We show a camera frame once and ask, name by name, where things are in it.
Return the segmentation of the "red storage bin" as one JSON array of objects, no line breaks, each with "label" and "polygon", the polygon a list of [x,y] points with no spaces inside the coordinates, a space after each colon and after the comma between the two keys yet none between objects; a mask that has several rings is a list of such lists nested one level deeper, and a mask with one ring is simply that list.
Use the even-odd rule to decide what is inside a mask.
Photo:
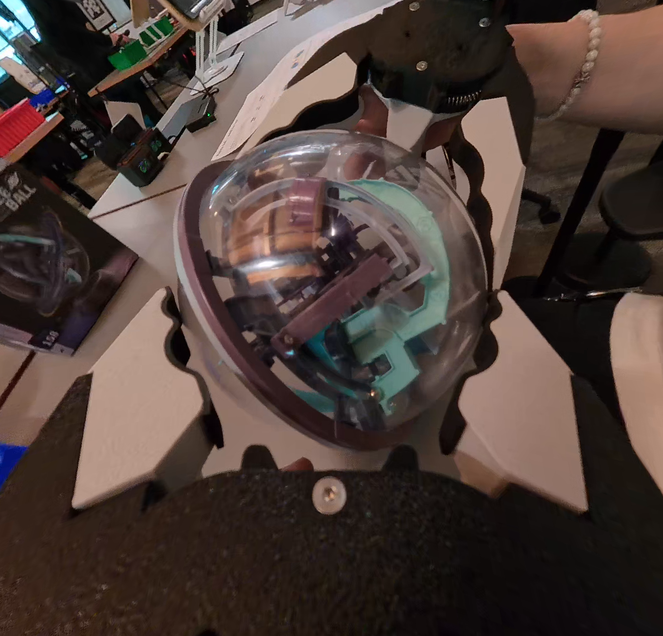
[{"label": "red storage bin", "polygon": [[21,100],[1,114],[1,158],[5,158],[45,121],[29,99]]}]

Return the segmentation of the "clear plastic maze ball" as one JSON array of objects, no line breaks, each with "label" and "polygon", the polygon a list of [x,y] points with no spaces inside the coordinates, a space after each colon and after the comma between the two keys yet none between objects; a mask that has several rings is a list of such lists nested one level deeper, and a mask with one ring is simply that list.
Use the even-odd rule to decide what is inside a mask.
[{"label": "clear plastic maze ball", "polygon": [[466,205],[384,138],[317,129],[202,169],[174,218],[207,346],[313,439],[401,444],[469,368],[492,274]]}]

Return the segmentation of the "small black box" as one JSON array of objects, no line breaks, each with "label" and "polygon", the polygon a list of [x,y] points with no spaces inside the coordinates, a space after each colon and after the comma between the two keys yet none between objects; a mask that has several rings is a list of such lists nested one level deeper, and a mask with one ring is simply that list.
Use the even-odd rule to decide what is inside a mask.
[{"label": "small black box", "polygon": [[217,103],[212,96],[201,96],[191,100],[185,129],[190,133],[196,133],[210,126],[216,121],[216,108]]}]

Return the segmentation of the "blue plastic bin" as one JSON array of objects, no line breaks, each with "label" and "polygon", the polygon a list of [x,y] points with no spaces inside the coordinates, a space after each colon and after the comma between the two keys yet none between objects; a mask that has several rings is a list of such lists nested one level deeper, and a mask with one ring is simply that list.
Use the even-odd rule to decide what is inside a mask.
[{"label": "blue plastic bin", "polygon": [[1,476],[0,486],[3,487],[8,477],[25,455],[29,447],[1,443]]}]

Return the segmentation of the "person's right hand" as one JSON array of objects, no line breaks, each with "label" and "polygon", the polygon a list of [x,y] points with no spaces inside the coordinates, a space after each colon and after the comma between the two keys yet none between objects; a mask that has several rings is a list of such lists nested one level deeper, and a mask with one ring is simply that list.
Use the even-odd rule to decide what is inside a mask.
[{"label": "person's right hand", "polygon": [[421,156],[447,143],[465,112],[435,114],[419,106],[386,99],[365,84],[359,89],[363,104],[356,131],[379,136]]}]

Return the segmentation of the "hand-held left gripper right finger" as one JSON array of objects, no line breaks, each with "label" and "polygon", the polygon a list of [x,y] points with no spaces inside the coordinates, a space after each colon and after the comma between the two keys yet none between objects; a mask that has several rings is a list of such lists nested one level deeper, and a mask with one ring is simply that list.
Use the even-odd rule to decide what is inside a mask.
[{"label": "hand-held left gripper right finger", "polygon": [[475,368],[452,395],[440,447],[460,482],[490,497],[510,485],[588,510],[571,371],[512,297],[495,294]]}]

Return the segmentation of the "person's right forearm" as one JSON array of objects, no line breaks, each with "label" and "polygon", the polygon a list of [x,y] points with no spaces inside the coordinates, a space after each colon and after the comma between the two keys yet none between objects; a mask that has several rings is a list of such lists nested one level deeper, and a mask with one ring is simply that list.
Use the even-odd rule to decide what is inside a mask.
[{"label": "person's right forearm", "polygon": [[539,118],[662,134],[662,7],[507,29]]}]

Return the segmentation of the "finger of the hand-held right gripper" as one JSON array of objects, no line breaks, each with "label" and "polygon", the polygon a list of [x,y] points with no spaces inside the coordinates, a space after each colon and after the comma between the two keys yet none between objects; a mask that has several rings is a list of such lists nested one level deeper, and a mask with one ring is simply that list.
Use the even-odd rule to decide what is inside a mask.
[{"label": "finger of the hand-held right gripper", "polygon": [[455,131],[458,192],[477,230],[488,287],[509,264],[534,125],[534,98],[519,66],[505,66]]},{"label": "finger of the hand-held right gripper", "polygon": [[[392,4],[394,4],[394,1],[346,20],[356,18],[357,24],[354,27],[359,26],[374,18]],[[343,30],[333,38],[340,36],[350,28]],[[332,39],[319,48],[297,74],[303,71],[304,66],[311,65],[313,57],[321,55],[322,48],[330,45],[331,41]],[[300,80],[297,84],[294,83],[294,77],[286,86],[280,99],[269,111],[266,119],[243,147],[236,151],[236,154],[246,154],[275,131],[279,131],[280,129],[290,131],[296,119],[301,118],[303,112],[311,109],[314,105],[327,101],[337,101],[350,94],[356,83],[357,66],[350,58],[347,48],[343,47],[339,55],[328,58],[321,66],[317,67],[315,71],[311,72],[310,75]]]}]

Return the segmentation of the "small printed tag marker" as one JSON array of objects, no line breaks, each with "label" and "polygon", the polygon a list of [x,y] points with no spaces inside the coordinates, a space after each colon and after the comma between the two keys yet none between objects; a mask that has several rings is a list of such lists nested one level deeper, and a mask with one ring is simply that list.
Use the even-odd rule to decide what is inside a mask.
[{"label": "small printed tag marker", "polygon": [[107,30],[115,24],[115,17],[102,0],[78,0],[76,4],[95,32]]}]

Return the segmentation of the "black charging case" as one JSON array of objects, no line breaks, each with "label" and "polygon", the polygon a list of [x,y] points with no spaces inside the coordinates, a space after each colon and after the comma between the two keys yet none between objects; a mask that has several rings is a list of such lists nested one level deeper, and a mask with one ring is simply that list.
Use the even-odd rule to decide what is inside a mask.
[{"label": "black charging case", "polygon": [[160,174],[172,146],[154,127],[144,129],[132,115],[125,115],[94,150],[108,168],[138,188]]}]

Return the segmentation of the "dark maze ball box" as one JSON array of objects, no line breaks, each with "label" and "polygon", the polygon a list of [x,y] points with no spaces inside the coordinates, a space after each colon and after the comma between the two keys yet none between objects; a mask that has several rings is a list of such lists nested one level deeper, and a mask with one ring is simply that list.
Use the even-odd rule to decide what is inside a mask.
[{"label": "dark maze ball box", "polygon": [[1,342],[72,356],[138,255],[1,160]]}]

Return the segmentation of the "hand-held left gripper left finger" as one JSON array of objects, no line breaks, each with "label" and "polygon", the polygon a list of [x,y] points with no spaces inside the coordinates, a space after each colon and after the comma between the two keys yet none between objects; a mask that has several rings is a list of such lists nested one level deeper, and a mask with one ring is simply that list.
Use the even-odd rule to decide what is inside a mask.
[{"label": "hand-held left gripper left finger", "polygon": [[144,483],[177,491],[224,445],[219,416],[169,287],[158,290],[92,367],[71,507]]}]

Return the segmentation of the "green storage bin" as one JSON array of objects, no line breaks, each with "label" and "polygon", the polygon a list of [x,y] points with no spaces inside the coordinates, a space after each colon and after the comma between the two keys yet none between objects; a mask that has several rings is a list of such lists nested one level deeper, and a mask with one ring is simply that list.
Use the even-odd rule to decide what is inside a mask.
[{"label": "green storage bin", "polygon": [[145,60],[173,32],[174,25],[167,15],[145,22],[129,30],[128,41],[116,45],[107,60],[113,69],[125,71]]}]

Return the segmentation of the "white paper sheet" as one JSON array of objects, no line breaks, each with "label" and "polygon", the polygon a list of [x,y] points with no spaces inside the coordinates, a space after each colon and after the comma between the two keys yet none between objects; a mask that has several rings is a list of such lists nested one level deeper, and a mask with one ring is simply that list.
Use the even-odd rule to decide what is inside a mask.
[{"label": "white paper sheet", "polygon": [[219,147],[211,157],[215,162],[241,149],[266,119],[291,79],[325,43],[343,30],[354,27],[357,19],[338,22],[292,48],[277,63],[265,80],[250,92]]}]

